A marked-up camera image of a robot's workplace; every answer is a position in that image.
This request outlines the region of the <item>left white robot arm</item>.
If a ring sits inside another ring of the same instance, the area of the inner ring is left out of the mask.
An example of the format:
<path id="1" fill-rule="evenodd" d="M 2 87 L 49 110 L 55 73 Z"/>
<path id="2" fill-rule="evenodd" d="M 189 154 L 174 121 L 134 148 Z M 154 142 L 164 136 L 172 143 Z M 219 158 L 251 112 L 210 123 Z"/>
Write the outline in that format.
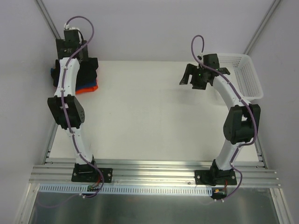
<path id="1" fill-rule="evenodd" d="M 85 140 L 85 111 L 76 93 L 97 87 L 98 61 L 88 56 L 87 41 L 78 28 L 65 28 L 64 39 L 56 39 L 56 47 L 58 58 L 50 70 L 56 91 L 47 99 L 47 104 L 55 122 L 67 132 L 73 143 L 75 167 L 85 166 L 82 176 L 87 181 L 94 181 L 98 170 L 93 167 L 94 156 Z"/>

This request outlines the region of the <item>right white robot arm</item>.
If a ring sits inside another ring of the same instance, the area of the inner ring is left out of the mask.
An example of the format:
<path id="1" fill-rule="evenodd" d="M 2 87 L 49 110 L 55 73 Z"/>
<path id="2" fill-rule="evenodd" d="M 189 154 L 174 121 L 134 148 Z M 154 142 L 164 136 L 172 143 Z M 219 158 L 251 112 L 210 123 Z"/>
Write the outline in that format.
<path id="1" fill-rule="evenodd" d="M 209 186 L 236 185 L 233 163 L 242 147 L 254 144 L 261 108 L 241 97 L 228 78 L 229 70 L 220 67 L 217 54 L 197 56 L 195 59 L 198 65 L 187 64 L 180 84 L 191 84 L 196 90 L 205 90 L 210 84 L 228 108 L 223 125 L 225 142 L 221 152 L 208 170 L 195 170 L 195 182 Z"/>

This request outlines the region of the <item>black t shirt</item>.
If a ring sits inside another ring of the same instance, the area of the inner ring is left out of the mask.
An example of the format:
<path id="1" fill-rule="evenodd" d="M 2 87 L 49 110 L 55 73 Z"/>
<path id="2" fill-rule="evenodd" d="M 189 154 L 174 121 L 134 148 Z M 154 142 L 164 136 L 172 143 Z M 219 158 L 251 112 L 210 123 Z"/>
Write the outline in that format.
<path id="1" fill-rule="evenodd" d="M 97 69 L 99 67 L 96 57 L 89 57 L 87 61 L 82 61 L 76 79 L 76 94 L 93 92 L 98 89 Z M 53 80 L 53 86 L 57 87 L 59 81 L 60 64 L 55 61 L 55 67 L 51 68 L 50 74 Z"/>

